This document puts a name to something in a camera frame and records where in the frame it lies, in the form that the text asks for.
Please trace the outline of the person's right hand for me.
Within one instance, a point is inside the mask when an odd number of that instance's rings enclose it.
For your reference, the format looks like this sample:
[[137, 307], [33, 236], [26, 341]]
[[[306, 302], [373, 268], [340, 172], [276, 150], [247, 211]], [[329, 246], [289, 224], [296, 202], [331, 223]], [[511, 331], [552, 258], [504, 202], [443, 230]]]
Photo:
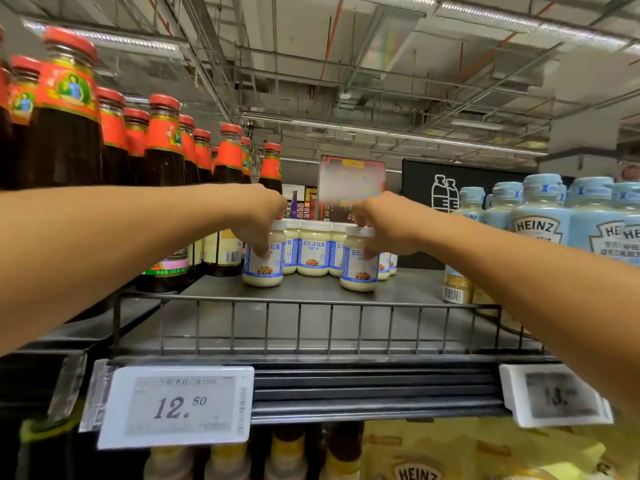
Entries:
[[357, 201], [353, 207], [384, 207], [393, 211], [396, 218], [396, 249], [389, 253], [395, 255], [430, 252], [433, 231], [444, 217], [439, 211], [388, 191]]

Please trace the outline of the person's left hand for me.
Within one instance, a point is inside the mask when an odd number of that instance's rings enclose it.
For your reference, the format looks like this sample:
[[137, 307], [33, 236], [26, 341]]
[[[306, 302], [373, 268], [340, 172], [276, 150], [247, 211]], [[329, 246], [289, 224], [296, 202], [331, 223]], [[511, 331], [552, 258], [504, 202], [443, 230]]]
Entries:
[[284, 217], [287, 204], [283, 195], [260, 184], [224, 184], [221, 186], [220, 201], [217, 232], [231, 230], [243, 242], [247, 217]]

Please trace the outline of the blue label dressing jar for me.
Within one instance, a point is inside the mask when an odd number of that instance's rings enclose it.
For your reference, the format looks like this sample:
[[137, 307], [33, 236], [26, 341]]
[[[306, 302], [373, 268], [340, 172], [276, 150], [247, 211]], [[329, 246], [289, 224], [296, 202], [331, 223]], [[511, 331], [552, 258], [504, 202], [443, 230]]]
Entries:
[[281, 284], [284, 275], [284, 249], [286, 244], [286, 222], [275, 220], [269, 231], [269, 256], [260, 258], [250, 245], [245, 245], [243, 265], [244, 284], [268, 288]]
[[346, 225], [340, 272], [341, 286], [354, 292], [373, 292], [378, 282], [380, 254], [364, 256], [375, 230], [370, 226]]

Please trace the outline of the person's left forearm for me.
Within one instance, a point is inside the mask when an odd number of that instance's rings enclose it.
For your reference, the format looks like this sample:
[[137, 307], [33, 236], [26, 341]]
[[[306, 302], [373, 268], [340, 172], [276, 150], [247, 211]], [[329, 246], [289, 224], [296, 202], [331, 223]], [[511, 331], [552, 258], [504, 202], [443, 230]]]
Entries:
[[247, 185], [0, 194], [0, 356], [241, 214]]

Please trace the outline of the person's right forearm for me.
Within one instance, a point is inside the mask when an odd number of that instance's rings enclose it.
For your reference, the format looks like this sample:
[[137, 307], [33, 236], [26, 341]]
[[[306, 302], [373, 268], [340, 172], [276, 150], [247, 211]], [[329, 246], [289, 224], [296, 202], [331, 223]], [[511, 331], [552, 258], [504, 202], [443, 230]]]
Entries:
[[640, 267], [431, 209], [418, 242], [640, 422]]

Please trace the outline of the colourful background product boxes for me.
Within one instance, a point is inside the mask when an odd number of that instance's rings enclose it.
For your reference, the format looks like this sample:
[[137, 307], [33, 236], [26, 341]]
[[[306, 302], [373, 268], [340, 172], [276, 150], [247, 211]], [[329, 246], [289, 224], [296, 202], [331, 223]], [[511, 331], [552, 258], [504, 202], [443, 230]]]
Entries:
[[287, 199], [286, 218], [316, 219], [317, 187], [283, 184], [282, 190]]

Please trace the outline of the row of white dressing jars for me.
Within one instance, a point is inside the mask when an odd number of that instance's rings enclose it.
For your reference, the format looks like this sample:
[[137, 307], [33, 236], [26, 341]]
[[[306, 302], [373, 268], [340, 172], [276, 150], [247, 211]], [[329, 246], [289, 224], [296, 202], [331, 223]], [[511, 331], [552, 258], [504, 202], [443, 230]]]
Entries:
[[[286, 231], [298, 231], [293, 240], [292, 257], [296, 271], [304, 276], [321, 277], [327, 274], [339, 277], [343, 243], [346, 239], [345, 223], [285, 219]], [[390, 254], [380, 254], [378, 282], [388, 279]]]

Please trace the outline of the red purple sign card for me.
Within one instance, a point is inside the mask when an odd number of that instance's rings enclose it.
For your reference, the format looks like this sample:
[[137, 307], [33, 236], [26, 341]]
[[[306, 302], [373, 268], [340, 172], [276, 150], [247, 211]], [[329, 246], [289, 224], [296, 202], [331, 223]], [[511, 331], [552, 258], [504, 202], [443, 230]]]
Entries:
[[356, 223], [353, 204], [384, 192], [386, 179], [382, 162], [322, 155], [315, 220]]

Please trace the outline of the black sign with bottle drawing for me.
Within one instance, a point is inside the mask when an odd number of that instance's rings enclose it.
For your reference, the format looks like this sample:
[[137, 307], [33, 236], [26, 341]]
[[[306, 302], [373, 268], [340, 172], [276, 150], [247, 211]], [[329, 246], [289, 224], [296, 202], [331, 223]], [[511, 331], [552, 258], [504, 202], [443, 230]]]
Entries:
[[527, 172], [474, 168], [416, 160], [403, 160], [401, 195], [437, 211], [458, 209], [464, 187], [482, 187], [485, 194], [499, 182], [522, 182]]

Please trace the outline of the long ceiling light strip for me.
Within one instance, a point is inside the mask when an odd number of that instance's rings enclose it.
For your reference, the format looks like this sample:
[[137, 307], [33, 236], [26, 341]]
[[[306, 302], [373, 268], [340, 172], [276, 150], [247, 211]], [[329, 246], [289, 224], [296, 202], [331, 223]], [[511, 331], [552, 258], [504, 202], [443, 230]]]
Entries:
[[265, 114], [260, 112], [243, 112], [242, 117], [246, 120], [251, 121], [262, 121], [262, 122], [270, 122], [270, 123], [279, 123], [282, 125], [290, 125], [290, 126], [299, 126], [299, 127], [311, 127], [311, 128], [323, 128], [323, 129], [332, 129], [332, 130], [340, 130], [344, 132], [352, 132], [356, 134], [366, 134], [372, 135], [376, 137], [387, 137], [394, 138], [398, 140], [410, 140], [410, 141], [420, 141], [424, 143], [436, 143], [436, 144], [444, 144], [449, 146], [458, 146], [463, 148], [469, 148], [473, 150], [490, 150], [495, 152], [504, 152], [504, 153], [512, 153], [517, 155], [527, 155], [532, 157], [546, 157], [548, 154], [545, 152], [530, 150], [519, 146], [507, 146], [503, 144], [490, 144], [490, 143], [480, 143], [477, 141], [468, 141], [464, 139], [456, 139], [452, 137], [439, 137], [439, 136], [428, 136], [423, 134], [413, 134], [407, 132], [379, 129], [379, 128], [371, 128], [371, 127], [362, 127], [362, 126], [354, 126], [347, 125], [345, 123], [334, 123], [334, 122], [326, 122], [320, 120], [309, 120], [304, 118], [296, 118], [291, 116], [282, 116], [277, 114]]
[[103, 31], [87, 27], [63, 27], [58, 24], [46, 23], [44, 19], [19, 15], [24, 28], [32, 31], [40, 38], [50, 27], [62, 29], [76, 36], [89, 40], [97, 48], [117, 50], [133, 55], [144, 55], [184, 61], [191, 51], [191, 46], [185, 41], [174, 41], [162, 38], [146, 38], [117, 31]]
[[640, 58], [640, 37], [603, 31], [592, 26], [576, 25], [512, 10], [470, 3], [462, 0], [361, 0], [409, 11], [441, 15], [480, 22], [489, 27], [519, 34], [540, 33], [558, 41], [620, 52]]

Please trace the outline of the grey metal shelf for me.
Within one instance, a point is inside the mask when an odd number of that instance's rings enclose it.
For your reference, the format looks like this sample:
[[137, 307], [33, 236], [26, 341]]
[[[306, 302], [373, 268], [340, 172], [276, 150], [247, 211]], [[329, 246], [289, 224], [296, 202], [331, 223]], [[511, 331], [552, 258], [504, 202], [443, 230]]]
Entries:
[[409, 356], [130, 356], [115, 353], [115, 338], [155, 313], [163, 296], [346, 299], [439, 303], [443, 272], [400, 269], [370, 293], [350, 292], [331, 276], [293, 274], [258, 289], [242, 277], [204, 276], [178, 294], [121, 291], [102, 315], [64, 324], [7, 358], [0, 358], [0, 415], [47, 418], [61, 363], [86, 352], [77, 402], [90, 408], [96, 429], [116, 369], [140, 365], [251, 366], [255, 370], [252, 423], [503, 415], [499, 384], [504, 363], [557, 363], [553, 355]]

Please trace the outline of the group of pale blue bottles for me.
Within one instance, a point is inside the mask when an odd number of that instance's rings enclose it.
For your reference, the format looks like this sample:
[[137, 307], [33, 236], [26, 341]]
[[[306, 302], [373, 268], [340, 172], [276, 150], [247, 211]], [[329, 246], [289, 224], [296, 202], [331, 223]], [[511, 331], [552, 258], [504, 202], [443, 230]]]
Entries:
[[[611, 201], [609, 180], [606, 179], [604, 182], [591, 180], [577, 188], [579, 193], [585, 193], [584, 202], [602, 203], [600, 207], [595, 209], [580, 210], [575, 207], [562, 206], [557, 201], [560, 189], [559, 176], [557, 175], [538, 174], [526, 177], [524, 183], [525, 202], [510, 210], [507, 229], [502, 230], [489, 225], [489, 218], [495, 216], [490, 212], [485, 213], [484, 223], [481, 224], [496, 230], [542, 239], [628, 264], [621, 257], [623, 247], [619, 241], [625, 216], [609, 207]], [[452, 265], [446, 265], [459, 272]]]

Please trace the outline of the white electronic price tag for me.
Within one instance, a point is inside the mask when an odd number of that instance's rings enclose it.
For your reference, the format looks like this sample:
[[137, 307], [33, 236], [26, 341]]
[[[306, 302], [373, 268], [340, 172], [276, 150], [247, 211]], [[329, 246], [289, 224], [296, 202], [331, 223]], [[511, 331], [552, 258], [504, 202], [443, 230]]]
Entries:
[[504, 405], [521, 428], [612, 425], [610, 403], [563, 364], [501, 364]]
[[249, 439], [251, 366], [140, 365], [111, 380], [99, 450], [239, 444]]

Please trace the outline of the yellow cap sauce bottle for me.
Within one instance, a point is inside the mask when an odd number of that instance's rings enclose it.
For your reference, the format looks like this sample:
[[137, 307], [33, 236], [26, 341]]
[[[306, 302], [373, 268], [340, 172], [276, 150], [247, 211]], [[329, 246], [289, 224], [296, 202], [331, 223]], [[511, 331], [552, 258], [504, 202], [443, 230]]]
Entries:
[[204, 469], [204, 480], [250, 480], [252, 460], [247, 443], [214, 444]]
[[193, 480], [195, 455], [185, 446], [150, 448], [143, 480]]
[[307, 473], [304, 425], [274, 426], [271, 450], [264, 466], [264, 480], [307, 480]]
[[330, 426], [319, 480], [360, 480], [363, 430], [358, 421]]

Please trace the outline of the row of dark sauce bottles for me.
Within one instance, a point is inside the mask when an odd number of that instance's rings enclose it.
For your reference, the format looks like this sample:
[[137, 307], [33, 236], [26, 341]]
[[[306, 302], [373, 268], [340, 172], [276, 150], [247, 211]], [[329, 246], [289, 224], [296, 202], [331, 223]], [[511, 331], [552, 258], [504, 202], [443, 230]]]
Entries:
[[[185, 186], [178, 120], [180, 107], [176, 100], [163, 95], [150, 98], [149, 135], [152, 138], [147, 142], [156, 145], [147, 147], [141, 158], [143, 176], [151, 185], [107, 185], [99, 89], [93, 79], [97, 51], [91, 42], [55, 27], [47, 29], [44, 42], [50, 56], [42, 64], [28, 145], [24, 157], [18, 160], [20, 188], [17, 191], [95, 186]], [[183, 247], [201, 238], [189, 241], [123, 285], [141, 278], [171, 279], [164, 290], [186, 284], [182, 277], [188, 274], [188, 261]]]

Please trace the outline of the pile of yellow packets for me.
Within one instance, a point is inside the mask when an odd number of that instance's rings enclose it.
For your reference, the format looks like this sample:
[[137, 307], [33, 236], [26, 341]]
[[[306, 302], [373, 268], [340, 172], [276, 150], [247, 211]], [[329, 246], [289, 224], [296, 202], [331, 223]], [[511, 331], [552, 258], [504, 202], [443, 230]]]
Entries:
[[640, 432], [615, 425], [525, 429], [508, 417], [375, 420], [362, 480], [640, 480]]

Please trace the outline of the clear plastic tag holder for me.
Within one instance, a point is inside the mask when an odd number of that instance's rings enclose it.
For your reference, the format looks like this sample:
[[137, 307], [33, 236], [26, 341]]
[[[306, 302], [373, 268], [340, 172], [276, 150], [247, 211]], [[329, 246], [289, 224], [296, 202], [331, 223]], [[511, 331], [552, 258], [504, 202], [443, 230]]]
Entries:
[[47, 411], [48, 422], [67, 420], [74, 410], [86, 373], [86, 352], [67, 355], [62, 363]]

